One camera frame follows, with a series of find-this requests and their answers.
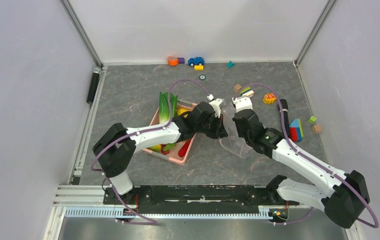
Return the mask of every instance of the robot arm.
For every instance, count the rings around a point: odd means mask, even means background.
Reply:
[[[132,182],[126,171],[129,161],[134,153],[157,145],[177,143],[191,139],[195,133],[203,133],[212,139],[227,136],[222,119],[220,107],[224,100],[217,98],[207,102],[201,102],[187,115],[174,117],[168,126],[158,124],[139,128],[125,128],[121,123],[114,124],[93,147],[94,154],[98,155],[106,146],[116,139],[136,133],[109,148],[98,162],[103,173],[110,179],[120,195],[129,192]]]
[[[331,170],[333,174],[329,174],[294,152],[288,142],[291,140],[287,141],[280,131],[274,128],[265,128],[252,110],[252,103],[248,97],[235,98],[233,104],[236,108],[233,121],[239,137],[244,138],[256,152],[291,167],[314,184],[295,182],[279,175],[267,186],[269,198],[276,202],[296,201],[312,206],[324,211],[339,226],[350,228],[365,206],[334,175],[345,176],[346,181],[369,203],[365,178],[357,171],[347,174],[293,144],[299,153],[303,153],[315,163]]]
[[[120,195],[133,188],[126,169],[135,152],[157,144],[185,141],[195,133],[203,133],[212,139],[227,137],[220,108],[224,101],[220,98],[213,100],[212,96],[209,96],[209,100],[209,103],[201,102],[195,106],[186,117],[174,117],[168,126],[159,124],[125,128],[121,123],[116,123],[105,133],[93,148],[96,155],[120,137],[129,136],[119,142],[120,146],[112,146],[98,159],[103,173]],[[315,163],[330,169],[333,174],[327,173],[296,154],[280,131],[264,127],[252,110],[248,97],[234,98],[233,104],[236,109],[233,121],[239,137],[244,138],[256,152],[291,167],[314,184],[299,183],[278,175],[266,187],[269,199],[275,204],[295,201],[312,206],[324,211],[339,226],[350,228],[365,206],[333,175],[345,176],[345,180],[369,203],[364,177],[357,171],[347,174],[296,146],[299,153],[309,156]]]

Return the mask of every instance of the red block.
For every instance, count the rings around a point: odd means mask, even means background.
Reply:
[[[290,128],[290,139],[291,141],[293,142],[297,142],[298,138],[297,138],[297,129],[295,127],[291,127]]]

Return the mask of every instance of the yellow toy block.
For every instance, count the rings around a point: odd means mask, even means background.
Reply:
[[[194,70],[203,71],[203,65],[194,65]]]

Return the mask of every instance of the white enclosure wall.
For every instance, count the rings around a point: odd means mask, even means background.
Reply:
[[[293,61],[326,0],[70,0],[105,63]]]
[[[42,238],[93,66],[60,1],[0,1],[0,240]]]
[[[301,74],[329,160],[364,174],[380,220],[380,1],[338,1]],[[380,228],[361,232],[380,239]]]

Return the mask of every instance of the red chili pepper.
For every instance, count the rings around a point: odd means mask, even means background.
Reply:
[[[185,156],[185,154],[187,153],[188,147],[190,146],[190,142],[191,140],[188,140],[187,142],[185,142],[184,146],[182,146],[182,148],[179,150],[178,156],[180,157]]]

